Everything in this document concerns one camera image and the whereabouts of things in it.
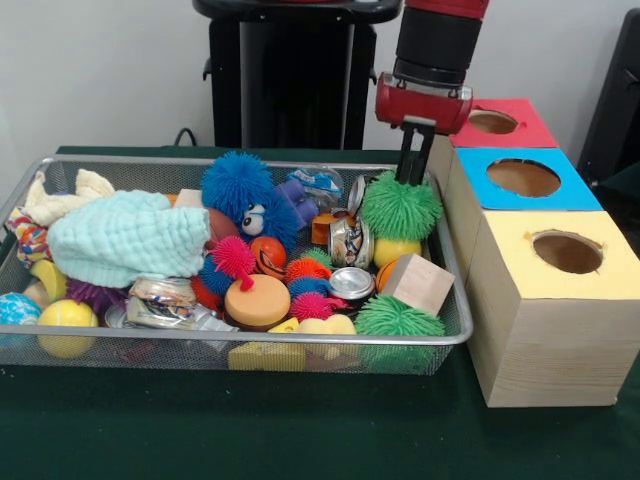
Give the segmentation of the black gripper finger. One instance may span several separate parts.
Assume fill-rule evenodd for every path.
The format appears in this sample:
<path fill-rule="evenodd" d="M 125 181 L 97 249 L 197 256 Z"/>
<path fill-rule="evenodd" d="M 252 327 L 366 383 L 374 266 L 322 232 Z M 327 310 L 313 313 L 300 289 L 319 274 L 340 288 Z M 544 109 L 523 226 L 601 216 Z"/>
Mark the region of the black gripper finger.
<path fill-rule="evenodd" d="M 430 151 L 435 136 L 434 124 L 419 124 L 415 128 L 416 132 L 422 136 L 422 143 L 419 153 L 415 156 L 412 164 L 412 182 L 422 183 L 427 169 Z"/>
<path fill-rule="evenodd" d="M 410 174 L 412 169 L 411 148 L 412 148 L 415 127 L 413 124 L 403 124 L 401 126 L 401 130 L 403 132 L 403 138 L 402 138 L 398 165 L 396 168 L 396 180 L 408 181 L 410 179 Z"/>

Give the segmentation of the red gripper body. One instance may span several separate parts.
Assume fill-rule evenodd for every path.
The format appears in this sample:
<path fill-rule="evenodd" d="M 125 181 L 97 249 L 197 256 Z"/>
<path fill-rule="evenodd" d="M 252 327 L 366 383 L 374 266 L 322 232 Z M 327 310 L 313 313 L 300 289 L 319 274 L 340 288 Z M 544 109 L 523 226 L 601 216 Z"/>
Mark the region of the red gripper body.
<path fill-rule="evenodd" d="M 377 81 L 375 114 L 379 121 L 399 127 L 406 118 L 422 118 L 435 123 L 437 134 L 458 133 L 467 120 L 473 90 L 430 87 L 399 79 L 383 72 Z"/>

